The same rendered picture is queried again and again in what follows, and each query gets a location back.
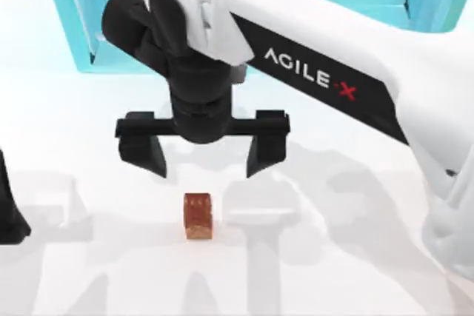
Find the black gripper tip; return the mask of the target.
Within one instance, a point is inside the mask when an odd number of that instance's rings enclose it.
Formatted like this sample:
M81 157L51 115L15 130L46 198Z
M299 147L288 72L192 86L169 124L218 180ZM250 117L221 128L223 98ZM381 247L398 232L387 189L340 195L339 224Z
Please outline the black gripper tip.
M31 228L13 197L3 151L0 149L0 246L18 245Z

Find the brown bread loaf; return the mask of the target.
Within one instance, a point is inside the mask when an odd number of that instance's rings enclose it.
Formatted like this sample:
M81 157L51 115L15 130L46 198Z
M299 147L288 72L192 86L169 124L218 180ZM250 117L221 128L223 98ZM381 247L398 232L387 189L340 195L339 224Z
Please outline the brown bread loaf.
M184 194L184 231L188 240L213 238L213 205L209 193Z

